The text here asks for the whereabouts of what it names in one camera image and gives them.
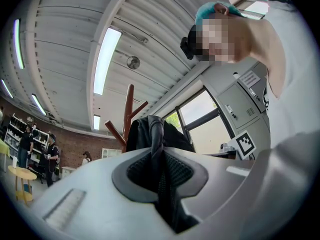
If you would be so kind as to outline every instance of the blue hair cap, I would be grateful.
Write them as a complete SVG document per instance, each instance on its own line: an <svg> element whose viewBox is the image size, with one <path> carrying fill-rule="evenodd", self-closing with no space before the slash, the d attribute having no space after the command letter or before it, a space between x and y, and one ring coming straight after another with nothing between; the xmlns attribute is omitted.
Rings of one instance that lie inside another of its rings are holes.
<svg viewBox="0 0 320 240"><path fill-rule="evenodd" d="M203 19L209 19L209 15L215 13L215 4L222 4L226 7L229 8L229 13L230 14L234 14L240 17L243 17L241 12L232 4L228 3L228 2L207 2L204 5L202 5L196 15L195 15L195 24L196 25L202 25L202 20Z"/></svg>

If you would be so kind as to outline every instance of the white shirt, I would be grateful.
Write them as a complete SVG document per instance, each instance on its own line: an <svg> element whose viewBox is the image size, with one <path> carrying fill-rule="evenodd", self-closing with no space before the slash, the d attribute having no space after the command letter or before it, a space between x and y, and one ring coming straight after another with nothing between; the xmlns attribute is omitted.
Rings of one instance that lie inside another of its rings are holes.
<svg viewBox="0 0 320 240"><path fill-rule="evenodd" d="M87 163L89 163L89 159L84 158L84 159L82 160L82 165L84 166L84 165L86 165Z"/></svg>
<svg viewBox="0 0 320 240"><path fill-rule="evenodd" d="M285 79L279 98L269 81L271 148L299 133L320 130L320 54L301 14L286 3L269 2L264 17L278 34L285 54Z"/></svg>

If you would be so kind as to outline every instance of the brown brick wall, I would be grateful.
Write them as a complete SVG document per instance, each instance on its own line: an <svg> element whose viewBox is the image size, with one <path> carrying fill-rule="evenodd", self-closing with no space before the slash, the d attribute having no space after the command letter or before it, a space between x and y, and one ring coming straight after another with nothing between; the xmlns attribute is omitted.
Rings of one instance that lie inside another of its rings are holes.
<svg viewBox="0 0 320 240"><path fill-rule="evenodd" d="M60 168L63 166L69 166L72 168L81 166L84 159L84 156L82 156L84 151L89 151L92 159L97 160L101 158L102 148L116 150L121 149L121 146L116 139L89 136L56 127L13 106L1 96L0 106L4 107L4 115L12 116L15 113L18 118L21 118L25 122L27 121L27 117L33 117L37 127L41 131L46 133L52 132L56 135L56 143L61 151Z"/></svg>

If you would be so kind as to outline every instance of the white cup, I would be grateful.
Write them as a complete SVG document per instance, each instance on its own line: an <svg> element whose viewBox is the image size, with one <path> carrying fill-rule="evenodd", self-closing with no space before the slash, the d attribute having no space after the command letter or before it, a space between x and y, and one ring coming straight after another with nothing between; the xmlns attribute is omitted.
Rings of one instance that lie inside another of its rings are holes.
<svg viewBox="0 0 320 240"><path fill-rule="evenodd" d="M13 160L12 160L12 167L13 167L13 168L16 168L16 167L17 167L17 161L18 161L17 157L14 156L14 157L13 157Z"/></svg>

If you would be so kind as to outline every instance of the black mesh fabric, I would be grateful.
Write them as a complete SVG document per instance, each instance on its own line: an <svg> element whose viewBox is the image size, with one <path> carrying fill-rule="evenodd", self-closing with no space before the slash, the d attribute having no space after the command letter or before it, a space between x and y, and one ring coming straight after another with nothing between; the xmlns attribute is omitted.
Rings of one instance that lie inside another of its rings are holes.
<svg viewBox="0 0 320 240"><path fill-rule="evenodd" d="M163 153L162 157L164 163L161 167L161 177L158 182L151 181L150 154L130 165L127 169L127 176L140 187L158 194L158 202L155 203L155 208L171 228L179 233L190 226L181 219L180 213L177 211L180 198L176 190L192 177L193 170L172 155Z"/></svg>

